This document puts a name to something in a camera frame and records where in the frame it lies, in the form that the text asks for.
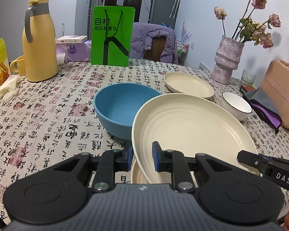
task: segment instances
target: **metal screw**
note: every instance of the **metal screw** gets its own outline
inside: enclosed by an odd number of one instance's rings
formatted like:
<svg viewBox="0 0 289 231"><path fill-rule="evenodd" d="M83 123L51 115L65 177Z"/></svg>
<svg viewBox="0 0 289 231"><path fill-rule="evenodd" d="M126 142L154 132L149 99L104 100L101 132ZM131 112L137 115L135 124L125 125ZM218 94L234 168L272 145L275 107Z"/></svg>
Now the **metal screw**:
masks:
<svg viewBox="0 0 289 231"><path fill-rule="evenodd" d="M188 190L193 187L193 184L191 184L190 182L184 181L184 182L180 182L178 187L182 190Z"/></svg>
<svg viewBox="0 0 289 231"><path fill-rule="evenodd" d="M99 182L99 183L94 184L93 187L98 191L103 191L109 188L109 185L105 182Z"/></svg>

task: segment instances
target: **gray refrigerator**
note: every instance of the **gray refrigerator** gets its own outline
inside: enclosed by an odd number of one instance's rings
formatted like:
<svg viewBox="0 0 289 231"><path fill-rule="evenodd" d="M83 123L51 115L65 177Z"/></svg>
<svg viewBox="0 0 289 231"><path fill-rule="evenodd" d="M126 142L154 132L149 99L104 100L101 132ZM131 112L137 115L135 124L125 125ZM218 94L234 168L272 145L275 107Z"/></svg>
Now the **gray refrigerator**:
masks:
<svg viewBox="0 0 289 231"><path fill-rule="evenodd" d="M176 13L175 17L173 18L175 9L173 10L171 17L169 18L174 1L175 0L152 0L148 23L164 23L166 25L170 25L171 28L174 28L177 15Z"/></svg>

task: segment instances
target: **marbled vase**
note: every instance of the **marbled vase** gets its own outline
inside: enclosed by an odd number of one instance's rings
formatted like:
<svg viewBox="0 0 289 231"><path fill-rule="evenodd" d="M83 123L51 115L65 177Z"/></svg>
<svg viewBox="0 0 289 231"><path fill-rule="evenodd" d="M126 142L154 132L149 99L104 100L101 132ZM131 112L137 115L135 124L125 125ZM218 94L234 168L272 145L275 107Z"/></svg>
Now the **marbled vase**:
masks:
<svg viewBox="0 0 289 231"><path fill-rule="evenodd" d="M244 44L223 36L216 51L216 65L211 77L220 83L228 84L233 70L238 69Z"/></svg>

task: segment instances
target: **mug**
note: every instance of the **mug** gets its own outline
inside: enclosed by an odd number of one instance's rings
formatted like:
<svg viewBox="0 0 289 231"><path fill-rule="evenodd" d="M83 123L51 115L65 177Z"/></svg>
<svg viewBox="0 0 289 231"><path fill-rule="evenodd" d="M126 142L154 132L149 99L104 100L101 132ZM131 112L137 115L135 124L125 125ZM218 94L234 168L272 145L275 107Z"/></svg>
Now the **mug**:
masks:
<svg viewBox="0 0 289 231"><path fill-rule="evenodd" d="M10 69L12 72L19 74L20 76L27 75L24 56L22 55L16 60L12 61L10 64Z"/></svg>

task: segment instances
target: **tablecloth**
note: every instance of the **tablecloth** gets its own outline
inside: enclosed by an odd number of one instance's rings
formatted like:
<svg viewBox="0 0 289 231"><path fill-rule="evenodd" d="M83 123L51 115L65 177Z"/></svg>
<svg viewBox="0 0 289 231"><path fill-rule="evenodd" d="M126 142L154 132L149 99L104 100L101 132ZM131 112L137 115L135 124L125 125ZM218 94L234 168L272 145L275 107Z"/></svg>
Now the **tablecloth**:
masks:
<svg viewBox="0 0 289 231"><path fill-rule="evenodd" d="M59 74L47 81L30 83L23 77L19 95L0 101L0 216L9 222L2 204L5 189L16 180L45 169L80 152L100 156L105 150L129 143L110 134L100 124L93 107L94 94L118 82L148 85L169 93L163 76L168 72L196 75L215 89L239 95L239 80L229 85L212 80L210 72L175 64L130 59L128 67L71 62L60 65ZM260 154L289 159L289 130L274 131L256 113L242 122ZM127 183L130 173L117 173L116 182ZM289 192L284 190L286 199Z"/></svg>

